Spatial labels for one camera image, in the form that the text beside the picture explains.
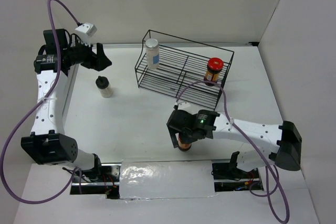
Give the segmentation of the clear jar white beads silver lid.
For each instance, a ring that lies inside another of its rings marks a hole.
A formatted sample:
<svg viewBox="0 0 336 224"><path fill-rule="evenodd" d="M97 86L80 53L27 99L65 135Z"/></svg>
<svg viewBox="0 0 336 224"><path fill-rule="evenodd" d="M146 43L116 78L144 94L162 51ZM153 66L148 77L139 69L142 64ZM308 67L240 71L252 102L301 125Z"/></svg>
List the clear jar white beads silver lid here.
<svg viewBox="0 0 336 224"><path fill-rule="evenodd" d="M157 69L160 64L159 42L154 38L145 41L147 66L149 69Z"/></svg>

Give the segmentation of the clear jar black lid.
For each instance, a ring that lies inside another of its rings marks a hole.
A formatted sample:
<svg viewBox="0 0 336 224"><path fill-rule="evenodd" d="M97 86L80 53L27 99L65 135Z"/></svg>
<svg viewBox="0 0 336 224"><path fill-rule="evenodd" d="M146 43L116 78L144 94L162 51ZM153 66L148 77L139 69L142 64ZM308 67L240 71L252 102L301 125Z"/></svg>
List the clear jar black lid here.
<svg viewBox="0 0 336 224"><path fill-rule="evenodd" d="M95 83L103 98L110 98L113 95L110 82L106 77L98 76Z"/></svg>

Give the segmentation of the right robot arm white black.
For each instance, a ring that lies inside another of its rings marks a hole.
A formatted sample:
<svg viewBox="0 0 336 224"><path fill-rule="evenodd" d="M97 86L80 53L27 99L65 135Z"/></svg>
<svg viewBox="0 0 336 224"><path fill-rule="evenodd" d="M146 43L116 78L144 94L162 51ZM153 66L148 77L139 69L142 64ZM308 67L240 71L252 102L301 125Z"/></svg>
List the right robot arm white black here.
<svg viewBox="0 0 336 224"><path fill-rule="evenodd" d="M229 172L235 178L267 165L293 172L301 169L302 137L290 121L281 125L258 124L228 119L224 113L209 110L196 114L174 110L166 125L175 148L205 138L250 144L252 151L235 151L231 155Z"/></svg>

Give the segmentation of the red lid sauce jar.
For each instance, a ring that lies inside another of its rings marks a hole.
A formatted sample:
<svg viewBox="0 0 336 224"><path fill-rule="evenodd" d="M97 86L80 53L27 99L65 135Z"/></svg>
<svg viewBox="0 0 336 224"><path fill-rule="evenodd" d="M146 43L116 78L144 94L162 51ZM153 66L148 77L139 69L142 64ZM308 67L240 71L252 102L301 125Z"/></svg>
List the red lid sauce jar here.
<svg viewBox="0 0 336 224"><path fill-rule="evenodd" d="M190 142L189 138L183 135L182 133L178 134L177 141L178 141L178 148L182 152L188 151L192 146L192 143Z"/></svg>
<svg viewBox="0 0 336 224"><path fill-rule="evenodd" d="M207 62L207 70L204 77L205 84L212 87L218 82L219 74L224 67L224 62L216 57L213 57Z"/></svg>

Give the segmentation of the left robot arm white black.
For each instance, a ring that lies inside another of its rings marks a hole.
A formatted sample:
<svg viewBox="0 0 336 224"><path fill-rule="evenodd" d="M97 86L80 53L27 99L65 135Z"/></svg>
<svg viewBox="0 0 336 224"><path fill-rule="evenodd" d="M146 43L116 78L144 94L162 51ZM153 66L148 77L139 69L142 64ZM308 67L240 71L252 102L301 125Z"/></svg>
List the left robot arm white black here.
<svg viewBox="0 0 336 224"><path fill-rule="evenodd" d="M38 165L78 167L93 182L103 177L100 159L80 150L76 140L65 134L64 111L74 66L102 71L112 65L101 43L96 45L96 52L92 50L90 39L96 31L90 23L79 25L73 34L57 29L58 41L52 30L43 32L45 44L34 61L40 106L30 135L21 139L22 149Z"/></svg>

